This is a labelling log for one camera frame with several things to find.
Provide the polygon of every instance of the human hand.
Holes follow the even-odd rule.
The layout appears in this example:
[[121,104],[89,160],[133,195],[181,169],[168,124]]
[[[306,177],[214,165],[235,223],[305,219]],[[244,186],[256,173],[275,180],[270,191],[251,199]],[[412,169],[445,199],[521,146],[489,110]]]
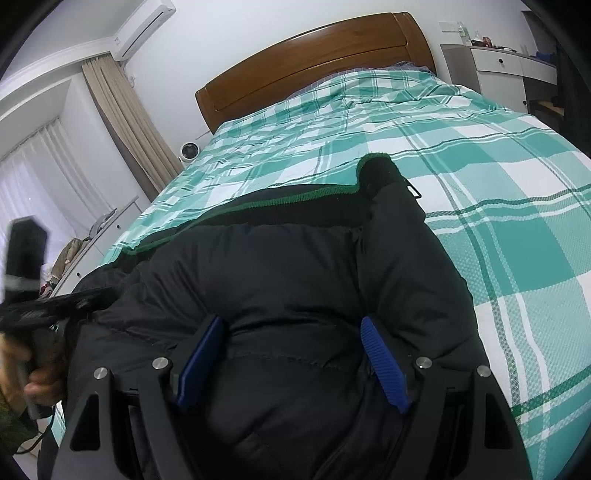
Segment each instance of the human hand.
[[63,358],[63,343],[56,343],[45,365],[29,376],[24,391],[18,380],[17,365],[28,362],[31,351],[21,343],[0,335],[0,388],[10,407],[19,416],[27,408],[25,395],[42,406],[55,405],[66,396],[67,365]]

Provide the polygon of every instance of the cable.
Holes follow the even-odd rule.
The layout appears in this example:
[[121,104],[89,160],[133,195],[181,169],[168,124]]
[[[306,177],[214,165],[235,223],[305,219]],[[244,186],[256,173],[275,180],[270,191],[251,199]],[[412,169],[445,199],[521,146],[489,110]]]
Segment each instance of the cable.
[[51,422],[49,422],[49,426],[45,429],[45,431],[41,434],[41,436],[37,440],[35,440],[35,443],[33,443],[33,446],[31,446],[27,450],[23,450],[22,452],[17,452],[17,453],[15,453],[15,455],[24,455],[26,453],[31,453],[37,447],[37,445],[39,445],[41,443],[41,441],[43,440],[43,437],[46,435],[46,433],[51,430],[51,427],[53,427],[53,422],[55,421],[55,419],[56,419],[56,408],[53,407],[53,414],[51,415]]

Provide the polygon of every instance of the bed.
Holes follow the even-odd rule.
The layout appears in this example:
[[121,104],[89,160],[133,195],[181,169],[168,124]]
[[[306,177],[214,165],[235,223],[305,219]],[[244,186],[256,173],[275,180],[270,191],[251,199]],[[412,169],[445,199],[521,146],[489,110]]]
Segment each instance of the bed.
[[468,283],[534,477],[555,478],[591,422],[591,161],[534,117],[438,79],[408,13],[285,40],[196,99],[213,139],[103,262],[256,190],[354,184],[364,154],[388,153]]

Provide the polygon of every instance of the sleeve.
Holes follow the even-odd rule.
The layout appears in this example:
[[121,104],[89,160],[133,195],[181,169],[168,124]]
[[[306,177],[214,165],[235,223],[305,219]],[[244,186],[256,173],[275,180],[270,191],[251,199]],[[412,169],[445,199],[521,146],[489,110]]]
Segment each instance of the sleeve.
[[28,414],[25,412],[18,417],[0,391],[0,442],[9,453],[15,454],[21,444],[38,433],[37,424],[29,418]]
[[406,185],[382,188],[371,213],[360,261],[369,311],[416,355],[464,371],[488,365],[467,284]]

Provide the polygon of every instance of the blue grip pad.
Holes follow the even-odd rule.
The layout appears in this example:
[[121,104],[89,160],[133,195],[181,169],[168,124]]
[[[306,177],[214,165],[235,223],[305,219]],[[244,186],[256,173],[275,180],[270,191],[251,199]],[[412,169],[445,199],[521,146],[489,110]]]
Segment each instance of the blue grip pad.
[[380,336],[371,318],[361,321],[361,343],[369,357],[390,405],[405,414],[408,411],[406,379],[388,346]]
[[195,405],[209,376],[223,343],[224,325],[216,317],[203,335],[178,379],[177,405],[186,411]]

